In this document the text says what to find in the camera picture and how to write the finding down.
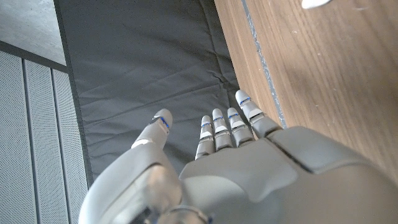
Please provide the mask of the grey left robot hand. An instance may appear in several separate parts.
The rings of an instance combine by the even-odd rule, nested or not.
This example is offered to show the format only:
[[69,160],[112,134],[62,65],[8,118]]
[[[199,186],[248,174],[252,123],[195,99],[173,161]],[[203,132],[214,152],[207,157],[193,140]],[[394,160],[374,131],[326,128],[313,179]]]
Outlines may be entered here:
[[352,149],[284,129],[249,95],[201,120],[195,159],[164,152],[172,115],[158,111],[90,187],[80,223],[396,223],[397,185]]

